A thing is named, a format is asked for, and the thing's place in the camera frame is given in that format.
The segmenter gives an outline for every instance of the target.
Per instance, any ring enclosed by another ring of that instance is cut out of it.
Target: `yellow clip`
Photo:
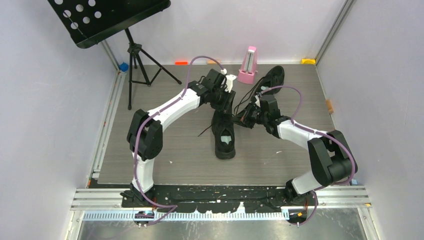
[[[316,63],[316,61],[315,61],[315,59],[307,59],[307,58],[304,58],[304,59],[302,59],[302,61],[300,61],[300,63],[301,63],[301,64],[315,64],[315,63]]]
[[[207,64],[217,64],[215,61],[207,60]]]

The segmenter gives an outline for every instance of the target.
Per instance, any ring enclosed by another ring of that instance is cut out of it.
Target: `white connector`
[[[261,107],[261,102],[259,101],[259,96],[255,95],[256,101],[254,102],[258,107]]]
[[[226,77],[226,92],[231,92],[231,89],[233,89],[233,81],[236,80],[237,76],[233,74],[228,74]]]

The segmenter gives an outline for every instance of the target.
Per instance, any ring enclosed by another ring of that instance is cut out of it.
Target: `metal floor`
[[[274,65],[258,65],[256,79],[264,76]],[[158,69],[145,66],[150,78]],[[165,66],[183,82],[188,66]],[[240,65],[226,65],[228,73],[237,75]],[[296,120],[309,127],[330,131],[334,129],[327,111],[325,97],[314,65],[286,64],[284,84],[297,87],[303,93],[303,106]],[[194,65],[190,81],[207,75],[216,65]],[[119,99],[115,119],[107,144],[98,182],[129,184],[133,179],[133,159],[126,140],[133,114],[138,109],[148,111],[176,96],[183,88],[165,72],[161,72],[152,86],[133,84],[132,110],[128,106],[128,74]],[[140,69],[133,80],[143,81]],[[237,92],[234,106],[252,85],[234,82]],[[291,116],[298,103],[298,93],[282,89],[275,95],[281,114]],[[254,129],[234,125],[236,156],[230,160],[215,157],[214,138],[208,129],[214,110],[202,105],[176,120],[163,134],[163,149],[156,157],[153,180],[155,184],[195,185],[284,185],[311,169],[308,152],[294,143],[268,134],[261,125]]]
[[[297,228],[285,220],[164,221],[137,228],[132,221],[84,221],[79,240],[366,240],[356,208],[318,209]]]

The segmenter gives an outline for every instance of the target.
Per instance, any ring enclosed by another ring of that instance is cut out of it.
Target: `shoe insole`
[[[227,145],[231,142],[231,136],[221,136],[221,142],[226,143]]]

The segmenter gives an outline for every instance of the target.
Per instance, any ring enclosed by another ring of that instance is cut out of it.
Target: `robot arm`
[[[255,124],[264,125],[269,134],[293,142],[309,152],[311,171],[286,183],[284,192],[289,201],[317,188],[332,185],[351,174],[352,163],[347,154],[337,144],[321,135],[330,135],[349,149],[340,131],[318,131],[294,121],[300,126],[297,127],[289,117],[281,116],[273,95],[263,95],[258,100],[256,103],[249,103],[235,117],[236,123],[238,121],[239,125],[247,128],[253,128]]]
[[[136,180],[132,180],[132,187],[137,191],[147,192],[153,186],[153,167],[155,157],[161,152],[163,147],[163,132],[175,120],[196,109],[203,104],[209,103],[210,106],[218,111],[227,111],[231,108],[235,92],[232,91],[235,75],[223,75],[214,69],[211,69],[207,76],[199,81],[192,81],[182,99],[178,100],[181,93],[164,103],[163,105],[151,109],[148,112],[139,109],[135,112],[128,131],[127,141],[129,142],[132,154],[137,154],[137,176],[142,189],[138,189]],[[170,103],[177,101],[171,107],[165,109]],[[141,132],[138,143],[138,152],[135,153],[135,144],[137,132],[141,124],[154,113],[160,111],[160,114],[151,119]]]

